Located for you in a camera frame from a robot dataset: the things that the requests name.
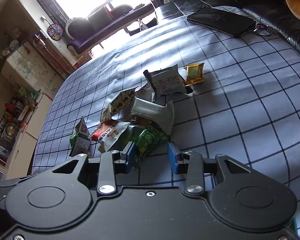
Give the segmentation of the blue checked tablecloth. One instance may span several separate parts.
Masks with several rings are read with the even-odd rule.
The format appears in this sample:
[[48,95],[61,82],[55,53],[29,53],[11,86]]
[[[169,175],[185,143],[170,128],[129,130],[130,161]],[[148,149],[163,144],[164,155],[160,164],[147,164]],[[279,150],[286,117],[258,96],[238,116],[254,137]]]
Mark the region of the blue checked tablecloth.
[[47,113],[32,163],[40,173],[64,162],[80,119],[93,132],[121,90],[146,83],[145,70],[203,63],[204,81],[174,94],[171,139],[204,157],[226,154],[288,186],[296,195],[300,235],[300,55],[276,35],[232,38],[186,17],[144,31],[100,55],[61,85]]

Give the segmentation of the gold brown biscuit packet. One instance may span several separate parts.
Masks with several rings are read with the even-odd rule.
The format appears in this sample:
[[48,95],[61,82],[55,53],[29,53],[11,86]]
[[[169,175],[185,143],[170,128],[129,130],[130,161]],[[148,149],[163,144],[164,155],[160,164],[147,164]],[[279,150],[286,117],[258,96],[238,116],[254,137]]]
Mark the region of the gold brown biscuit packet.
[[186,71],[185,86],[194,85],[204,81],[203,79],[204,63],[196,63],[184,66]]

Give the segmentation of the white hawthorn snack bar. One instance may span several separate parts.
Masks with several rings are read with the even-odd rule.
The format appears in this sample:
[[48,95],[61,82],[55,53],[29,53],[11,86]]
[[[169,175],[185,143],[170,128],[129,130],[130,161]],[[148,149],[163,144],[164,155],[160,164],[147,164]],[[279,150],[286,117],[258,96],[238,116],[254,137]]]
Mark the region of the white hawthorn snack bar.
[[165,106],[162,106],[135,98],[130,113],[155,122],[167,135],[170,135],[172,132],[174,124],[173,101],[169,101]]

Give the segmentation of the white decorated cabinet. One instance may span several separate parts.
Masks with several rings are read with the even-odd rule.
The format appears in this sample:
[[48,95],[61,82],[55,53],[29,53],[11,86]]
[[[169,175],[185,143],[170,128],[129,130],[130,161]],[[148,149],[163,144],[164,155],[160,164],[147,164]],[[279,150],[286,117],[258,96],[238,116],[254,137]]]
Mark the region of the white decorated cabinet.
[[1,74],[12,85],[25,87],[30,92],[40,90],[54,98],[62,78],[43,60],[37,51],[25,42],[5,61]]

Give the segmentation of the purple chaise lounge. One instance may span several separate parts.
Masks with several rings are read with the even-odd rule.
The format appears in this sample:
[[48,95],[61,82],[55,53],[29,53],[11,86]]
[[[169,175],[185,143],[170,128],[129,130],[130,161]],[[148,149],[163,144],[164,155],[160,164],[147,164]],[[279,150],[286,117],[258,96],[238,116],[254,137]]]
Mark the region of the purple chaise lounge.
[[67,48],[82,55],[119,30],[140,21],[154,12],[152,4],[131,8],[120,5],[109,11],[101,7],[88,18],[73,18],[66,24],[66,34],[70,37]]

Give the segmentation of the red white snack bag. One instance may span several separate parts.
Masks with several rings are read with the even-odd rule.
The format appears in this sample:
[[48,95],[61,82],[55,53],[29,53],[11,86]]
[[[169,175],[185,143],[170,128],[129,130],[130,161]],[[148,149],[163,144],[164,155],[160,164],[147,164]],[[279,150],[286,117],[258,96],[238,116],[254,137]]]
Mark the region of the red white snack bag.
[[99,143],[98,150],[105,153],[118,141],[121,134],[128,128],[129,122],[108,120],[98,126],[98,128],[89,135],[91,141]]

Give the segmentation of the round colourful dartboard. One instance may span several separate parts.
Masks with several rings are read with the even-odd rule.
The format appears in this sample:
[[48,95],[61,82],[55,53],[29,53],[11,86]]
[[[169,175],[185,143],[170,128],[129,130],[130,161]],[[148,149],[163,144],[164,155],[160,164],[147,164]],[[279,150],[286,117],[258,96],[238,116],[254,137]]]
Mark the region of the round colourful dartboard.
[[55,41],[60,40],[64,35],[63,28],[58,24],[51,24],[47,28],[47,34]]

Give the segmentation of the brown patterned snack packet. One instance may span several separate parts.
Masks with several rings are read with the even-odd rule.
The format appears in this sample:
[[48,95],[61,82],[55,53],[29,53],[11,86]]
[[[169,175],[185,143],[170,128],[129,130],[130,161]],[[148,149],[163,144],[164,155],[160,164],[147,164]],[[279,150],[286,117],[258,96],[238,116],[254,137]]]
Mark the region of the brown patterned snack packet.
[[135,96],[135,90],[136,87],[133,87],[119,92],[103,110],[100,122],[104,123],[106,121],[109,121],[124,107],[128,106]]

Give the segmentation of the grey label snack packet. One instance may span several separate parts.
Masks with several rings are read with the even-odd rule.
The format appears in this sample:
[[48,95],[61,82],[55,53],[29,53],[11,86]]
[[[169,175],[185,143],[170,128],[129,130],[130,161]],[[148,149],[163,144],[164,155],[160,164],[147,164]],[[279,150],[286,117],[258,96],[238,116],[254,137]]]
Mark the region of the grey label snack packet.
[[187,93],[184,80],[178,72],[177,64],[153,72],[145,70],[143,74],[157,98],[175,93]]

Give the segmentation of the grey cushion on chaise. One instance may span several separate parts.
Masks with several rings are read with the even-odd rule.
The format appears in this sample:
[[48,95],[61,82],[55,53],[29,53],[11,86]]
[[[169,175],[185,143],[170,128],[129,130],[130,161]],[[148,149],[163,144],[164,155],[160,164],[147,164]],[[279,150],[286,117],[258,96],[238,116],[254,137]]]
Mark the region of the grey cushion on chaise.
[[100,7],[88,16],[88,21],[95,31],[99,31],[100,29],[111,24],[113,19],[108,14],[108,11],[105,7]]

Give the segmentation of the green white triangular packet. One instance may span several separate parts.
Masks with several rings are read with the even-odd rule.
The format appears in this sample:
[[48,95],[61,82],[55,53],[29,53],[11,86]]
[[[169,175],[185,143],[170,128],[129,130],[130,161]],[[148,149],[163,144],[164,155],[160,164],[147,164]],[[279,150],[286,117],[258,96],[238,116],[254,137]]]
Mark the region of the green white triangular packet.
[[70,157],[74,157],[78,154],[86,154],[91,156],[91,153],[88,151],[91,144],[89,136],[90,133],[85,120],[83,117],[81,117],[79,123],[75,126],[72,135],[70,135]]

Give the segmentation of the green foil snack packet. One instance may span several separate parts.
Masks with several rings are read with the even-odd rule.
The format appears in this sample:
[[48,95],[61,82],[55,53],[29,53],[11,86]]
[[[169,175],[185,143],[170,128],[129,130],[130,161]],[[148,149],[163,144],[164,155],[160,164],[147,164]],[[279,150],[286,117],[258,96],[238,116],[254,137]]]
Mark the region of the green foil snack packet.
[[150,153],[152,153],[158,146],[167,141],[169,136],[155,123],[149,124],[134,139],[137,152],[134,156],[133,168],[138,168]]

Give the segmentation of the black leather sofa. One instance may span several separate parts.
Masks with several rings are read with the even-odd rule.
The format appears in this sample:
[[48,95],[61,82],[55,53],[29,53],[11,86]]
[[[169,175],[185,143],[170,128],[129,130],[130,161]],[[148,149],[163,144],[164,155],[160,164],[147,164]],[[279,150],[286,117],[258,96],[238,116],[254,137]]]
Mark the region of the black leather sofa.
[[300,54],[300,20],[274,0],[173,0],[155,9],[158,21],[172,20],[208,7],[243,9],[257,22],[274,28]]

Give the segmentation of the white tv sideboard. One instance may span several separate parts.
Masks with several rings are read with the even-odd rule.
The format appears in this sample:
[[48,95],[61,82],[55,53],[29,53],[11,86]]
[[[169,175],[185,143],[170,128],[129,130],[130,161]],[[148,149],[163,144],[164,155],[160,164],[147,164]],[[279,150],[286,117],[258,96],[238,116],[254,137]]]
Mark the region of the white tv sideboard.
[[31,115],[29,122],[19,130],[5,165],[3,180],[18,178],[28,174],[34,149],[51,103],[51,98],[44,94]]

